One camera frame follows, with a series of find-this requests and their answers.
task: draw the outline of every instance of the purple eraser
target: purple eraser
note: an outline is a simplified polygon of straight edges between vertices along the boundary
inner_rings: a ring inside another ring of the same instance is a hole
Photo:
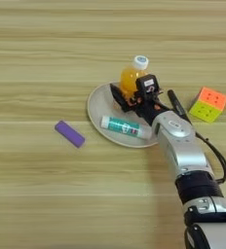
[[[79,134],[75,129],[73,129],[64,121],[59,121],[56,124],[55,129],[71,143],[73,143],[77,148],[81,147],[86,141],[86,139],[81,134]]]

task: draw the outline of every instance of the wooden table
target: wooden table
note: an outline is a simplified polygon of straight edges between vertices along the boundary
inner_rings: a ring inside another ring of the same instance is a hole
[[[87,117],[90,92],[136,54],[185,107],[201,86],[226,94],[226,0],[0,1],[0,249],[184,248],[162,151],[115,145]],[[226,110],[192,120],[226,157]]]

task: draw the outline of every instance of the juice bottle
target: juice bottle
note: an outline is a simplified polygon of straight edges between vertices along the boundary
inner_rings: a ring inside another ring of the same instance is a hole
[[[137,78],[147,75],[148,58],[138,55],[133,59],[132,66],[125,68],[121,74],[120,90],[130,103],[133,94],[137,91],[135,81]]]

